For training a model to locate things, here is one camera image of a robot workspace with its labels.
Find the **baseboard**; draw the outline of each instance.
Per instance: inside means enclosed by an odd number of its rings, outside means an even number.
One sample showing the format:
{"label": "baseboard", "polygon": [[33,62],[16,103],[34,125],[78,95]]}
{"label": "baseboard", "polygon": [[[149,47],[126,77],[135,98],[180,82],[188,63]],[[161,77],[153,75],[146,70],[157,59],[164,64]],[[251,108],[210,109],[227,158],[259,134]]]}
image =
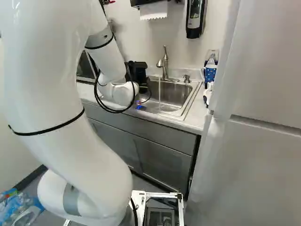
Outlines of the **baseboard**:
{"label": "baseboard", "polygon": [[24,190],[32,181],[39,177],[42,173],[47,171],[47,167],[44,165],[39,166],[31,174],[25,177],[22,181],[14,186],[18,191]]}

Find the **faucet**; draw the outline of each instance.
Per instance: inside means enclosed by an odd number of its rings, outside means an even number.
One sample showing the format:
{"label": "faucet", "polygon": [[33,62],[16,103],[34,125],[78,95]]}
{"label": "faucet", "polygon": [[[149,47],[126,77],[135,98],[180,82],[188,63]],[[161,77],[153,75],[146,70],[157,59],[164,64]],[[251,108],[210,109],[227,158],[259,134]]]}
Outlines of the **faucet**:
{"label": "faucet", "polygon": [[162,79],[168,80],[168,54],[167,54],[167,48],[166,46],[163,46],[164,48],[164,56],[159,59],[157,62],[157,67],[162,67],[163,73],[162,73]]}

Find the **black cable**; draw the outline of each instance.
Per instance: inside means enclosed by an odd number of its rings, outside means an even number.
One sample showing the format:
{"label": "black cable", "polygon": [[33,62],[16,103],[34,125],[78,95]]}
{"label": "black cable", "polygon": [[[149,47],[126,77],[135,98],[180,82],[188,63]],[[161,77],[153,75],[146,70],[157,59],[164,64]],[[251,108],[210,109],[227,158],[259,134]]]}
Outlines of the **black cable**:
{"label": "black cable", "polygon": [[150,96],[149,96],[149,98],[148,98],[147,100],[142,101],[141,104],[145,103],[146,101],[148,101],[148,100],[151,98],[151,95],[152,95],[151,89],[148,88],[148,87],[147,87],[147,89],[148,89],[148,91],[150,92]]}
{"label": "black cable", "polygon": [[132,204],[132,207],[133,207],[135,226],[138,226],[137,209],[136,209],[135,203],[134,203],[132,198],[131,198],[131,204]]}
{"label": "black cable", "polygon": [[96,77],[96,80],[95,80],[95,83],[94,83],[94,97],[97,101],[97,103],[100,105],[100,107],[102,109],[104,109],[105,111],[109,112],[109,113],[113,113],[113,114],[118,114],[118,113],[123,113],[124,111],[126,111],[127,109],[129,109],[133,103],[135,102],[135,96],[136,96],[136,93],[135,93],[135,87],[134,87],[134,83],[133,83],[133,80],[132,80],[132,76],[131,76],[131,73],[130,73],[130,70],[128,68],[128,65],[126,65],[126,68],[127,68],[127,73],[129,74],[129,78],[130,78],[130,81],[132,83],[132,87],[133,87],[133,99],[130,103],[130,105],[125,108],[125,109],[122,109],[122,110],[115,110],[115,109],[112,109],[112,108],[109,108],[108,106],[106,106],[102,101],[101,99],[99,98],[98,94],[97,94],[97,84],[98,83],[98,78],[100,76],[100,73],[98,74],[98,76]]}

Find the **black wall-mounted dispenser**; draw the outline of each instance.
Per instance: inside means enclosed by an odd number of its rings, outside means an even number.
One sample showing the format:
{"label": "black wall-mounted dispenser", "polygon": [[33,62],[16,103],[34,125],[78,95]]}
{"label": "black wall-mounted dispenser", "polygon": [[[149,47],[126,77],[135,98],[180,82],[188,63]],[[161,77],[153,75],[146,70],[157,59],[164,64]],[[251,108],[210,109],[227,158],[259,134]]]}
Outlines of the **black wall-mounted dispenser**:
{"label": "black wall-mounted dispenser", "polygon": [[197,39],[204,32],[208,0],[187,0],[186,33],[188,39]]}

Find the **stainless steel sink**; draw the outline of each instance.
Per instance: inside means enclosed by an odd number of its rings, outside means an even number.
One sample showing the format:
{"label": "stainless steel sink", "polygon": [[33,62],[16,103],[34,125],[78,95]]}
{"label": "stainless steel sink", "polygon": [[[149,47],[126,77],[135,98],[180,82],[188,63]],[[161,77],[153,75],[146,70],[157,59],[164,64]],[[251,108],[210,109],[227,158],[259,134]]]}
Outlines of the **stainless steel sink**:
{"label": "stainless steel sink", "polygon": [[139,94],[137,100],[143,107],[137,107],[137,109],[183,120],[200,83],[198,81],[184,83],[183,80],[159,81],[158,77],[150,76],[148,87],[151,90],[151,97],[150,92]]}

